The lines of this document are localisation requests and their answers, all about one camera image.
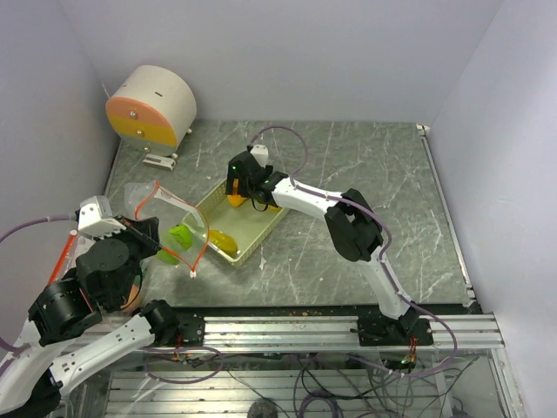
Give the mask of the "clear bag orange zipper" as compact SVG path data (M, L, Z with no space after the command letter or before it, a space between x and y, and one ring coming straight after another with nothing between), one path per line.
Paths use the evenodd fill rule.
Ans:
M71 230L50 275L48 284L60 280L71 268L75 267L77 257L86 253L94 243L93 239L79 234L77 230ZM140 265L139 275L134 279L131 292L125 303L121 306L123 312L131 313L140 307L143 301L143 296L141 295L143 284L144 268L143 265Z

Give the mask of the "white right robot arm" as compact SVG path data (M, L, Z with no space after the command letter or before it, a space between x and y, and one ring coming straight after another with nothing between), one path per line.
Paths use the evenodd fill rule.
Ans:
M377 298L379 312L358 318L351 329L362 347L433 344L430 323L420 317L396 278L386 258L384 228L359 191L328 192L305 185L270 165L262 166L248 149L229 161L225 193L325 222L334 249L361 266Z

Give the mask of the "round cream drawer box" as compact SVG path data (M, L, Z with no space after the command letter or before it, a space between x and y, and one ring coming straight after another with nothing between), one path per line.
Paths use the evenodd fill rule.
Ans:
M107 100L105 111L128 145L169 157L191 131L198 109L190 86L179 75L144 64Z

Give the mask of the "orange toy mango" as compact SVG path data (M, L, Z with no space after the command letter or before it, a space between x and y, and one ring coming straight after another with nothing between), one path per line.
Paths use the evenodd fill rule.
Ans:
M247 198L239 193L239 182L236 179L232 185L232 193L227 195L227 200L232 207L240 207L247 201Z

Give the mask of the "yellow toy fruit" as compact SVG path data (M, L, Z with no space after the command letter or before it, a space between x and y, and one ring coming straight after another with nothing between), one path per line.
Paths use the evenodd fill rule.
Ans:
M238 244L235 239L219 230L210 230L209 240L217 249L231 257L235 256L238 251Z

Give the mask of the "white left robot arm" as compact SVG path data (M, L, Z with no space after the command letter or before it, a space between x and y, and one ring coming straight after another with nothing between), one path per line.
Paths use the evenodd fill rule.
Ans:
M121 327L65 352L104 314L122 309L143 260L163 248L158 218L114 220L117 230L97 238L31 305L18 345L1 363L3 417L45 417L97 371L137 349L167 346L182 331L176 311L165 300L153 300Z

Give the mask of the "green toy round vegetable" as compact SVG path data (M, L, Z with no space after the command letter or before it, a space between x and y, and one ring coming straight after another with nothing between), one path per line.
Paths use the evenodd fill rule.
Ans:
M178 265L180 263L180 259L175 257L172 253L167 252L165 249L161 249L157 252L156 258L167 264L167 265Z

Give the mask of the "green toy leaf vegetable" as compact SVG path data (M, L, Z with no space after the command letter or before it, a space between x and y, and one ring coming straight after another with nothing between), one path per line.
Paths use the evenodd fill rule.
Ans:
M175 244L183 248L184 250L188 250L192 245L192 237L191 232L188 226L186 225L176 225L169 229L168 233L170 234L171 241Z

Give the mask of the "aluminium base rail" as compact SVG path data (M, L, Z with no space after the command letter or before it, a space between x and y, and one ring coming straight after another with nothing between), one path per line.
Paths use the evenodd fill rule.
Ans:
M427 304L437 315L422 317L410 335L417 348L448 351L503 348L504 339L494 315L477 303ZM383 320L374 305L309 307L178 307L182 336L179 347L213 347L232 353L404 352L409 337L380 330Z

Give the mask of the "pale green plastic basket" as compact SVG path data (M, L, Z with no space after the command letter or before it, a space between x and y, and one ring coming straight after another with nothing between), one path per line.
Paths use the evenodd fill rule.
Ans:
M214 187L196 207L205 216L211 231L218 231L227 243L234 241L236 251L227 252L211 239L208 247L231 266L240 268L288 210L273 209L270 206L266 211L260 212L252 206L249 199L238 207L232 206L225 195L225 185L226 182L222 181Z

